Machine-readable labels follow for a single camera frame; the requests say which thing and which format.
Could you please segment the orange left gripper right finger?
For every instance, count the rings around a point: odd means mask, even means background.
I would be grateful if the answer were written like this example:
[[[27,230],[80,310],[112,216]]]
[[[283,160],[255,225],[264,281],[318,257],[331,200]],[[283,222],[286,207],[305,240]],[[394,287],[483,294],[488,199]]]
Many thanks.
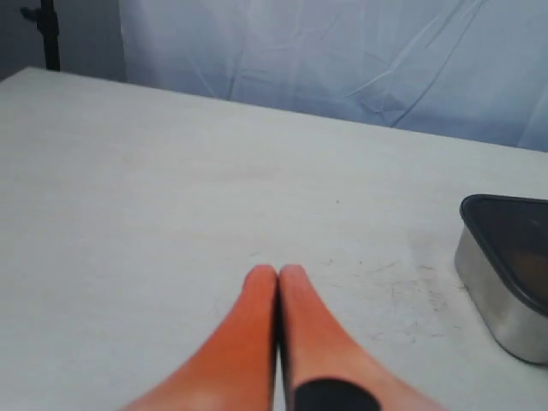
[[[279,272],[287,410],[443,410],[384,368],[337,322],[300,265]]]

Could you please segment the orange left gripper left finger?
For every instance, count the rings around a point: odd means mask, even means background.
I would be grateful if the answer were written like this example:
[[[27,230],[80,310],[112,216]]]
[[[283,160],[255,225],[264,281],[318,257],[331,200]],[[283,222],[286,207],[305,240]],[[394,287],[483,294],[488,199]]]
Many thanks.
[[[175,372],[126,410],[271,410],[277,272],[256,265],[230,312]]]

